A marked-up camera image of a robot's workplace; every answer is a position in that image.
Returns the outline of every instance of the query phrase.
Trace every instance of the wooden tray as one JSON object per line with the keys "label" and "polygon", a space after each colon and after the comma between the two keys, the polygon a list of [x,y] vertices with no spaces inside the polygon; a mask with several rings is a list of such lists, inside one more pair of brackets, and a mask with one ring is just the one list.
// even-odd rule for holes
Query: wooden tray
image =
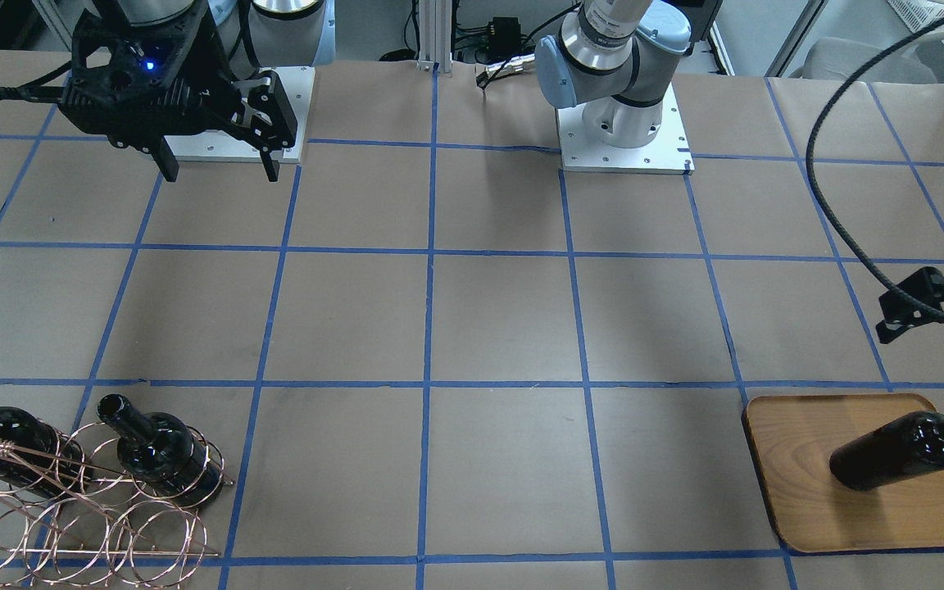
{"label": "wooden tray", "polygon": [[934,406],[914,393],[752,400],[746,435],[775,533],[804,553],[944,547],[944,471],[872,492],[828,471],[839,446],[920,410]]}

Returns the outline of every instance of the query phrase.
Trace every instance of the wine bottle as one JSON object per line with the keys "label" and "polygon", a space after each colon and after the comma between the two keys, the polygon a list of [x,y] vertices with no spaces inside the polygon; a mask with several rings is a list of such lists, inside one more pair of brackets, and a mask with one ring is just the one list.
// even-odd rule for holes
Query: wine bottle
{"label": "wine bottle", "polygon": [[828,467],[840,483],[859,492],[944,470],[944,415],[903,415],[836,449]]}
{"label": "wine bottle", "polygon": [[[83,492],[89,477],[71,461],[83,460],[82,448],[75,441],[67,440],[64,434],[57,432],[49,424],[34,418],[27,411],[19,407],[0,407],[0,439],[7,440],[31,451],[47,452],[50,455],[59,453],[68,461],[54,461],[47,456],[24,455],[21,459],[31,465],[49,471],[72,492]],[[67,492],[60,489],[54,482],[42,477],[37,471],[31,470],[19,463],[0,459],[0,479],[16,488],[29,490],[46,500],[55,500],[66,496]]]}
{"label": "wine bottle", "polygon": [[220,492],[220,468],[207,461],[206,446],[175,415],[141,414],[117,393],[101,399],[97,414],[120,435],[116,455],[123,470],[155,496],[195,507]]}

